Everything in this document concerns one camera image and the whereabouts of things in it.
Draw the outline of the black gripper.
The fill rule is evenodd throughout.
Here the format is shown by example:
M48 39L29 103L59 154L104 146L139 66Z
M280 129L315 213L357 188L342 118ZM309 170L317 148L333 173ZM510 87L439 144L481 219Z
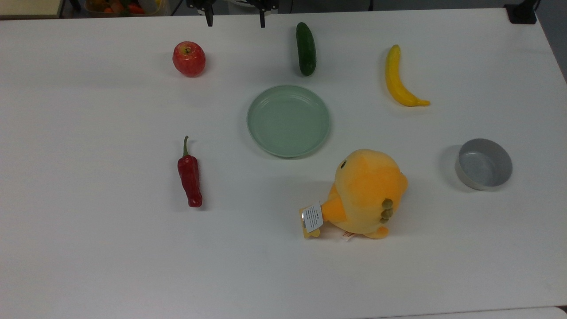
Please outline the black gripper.
M214 22L213 4L215 2L216 0L187 0L186 5L189 8L195 8L203 11L207 21L207 26L212 27ZM266 12L279 8L279 0L227 0L227 2L239 6L253 7L259 10L261 28L265 28L266 26Z

